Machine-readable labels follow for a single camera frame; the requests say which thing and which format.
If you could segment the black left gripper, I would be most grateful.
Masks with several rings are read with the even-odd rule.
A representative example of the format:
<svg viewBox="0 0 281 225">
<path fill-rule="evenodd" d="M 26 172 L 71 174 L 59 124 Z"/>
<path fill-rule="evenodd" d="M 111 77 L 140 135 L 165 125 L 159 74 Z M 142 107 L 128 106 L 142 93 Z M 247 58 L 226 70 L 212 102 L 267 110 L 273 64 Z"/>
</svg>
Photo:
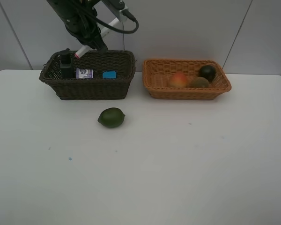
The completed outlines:
<svg viewBox="0 0 281 225">
<path fill-rule="evenodd" d="M 96 22 L 72 9 L 62 9 L 60 18 L 64 22 L 66 30 L 82 45 L 88 45 L 98 52 L 108 51 Z"/>
</svg>

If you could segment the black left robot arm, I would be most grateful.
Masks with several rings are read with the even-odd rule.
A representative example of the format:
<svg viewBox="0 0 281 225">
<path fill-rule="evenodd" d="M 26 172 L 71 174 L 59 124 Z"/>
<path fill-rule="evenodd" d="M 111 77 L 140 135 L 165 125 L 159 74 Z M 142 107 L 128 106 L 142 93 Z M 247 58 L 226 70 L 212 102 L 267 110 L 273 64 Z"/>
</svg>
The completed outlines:
<svg viewBox="0 0 281 225">
<path fill-rule="evenodd" d="M 105 47 L 97 23 L 86 16 L 80 8 L 74 7 L 71 0 L 49 0 L 47 2 L 62 20 L 66 30 L 82 45 L 88 45 L 97 50 Z"/>
</svg>

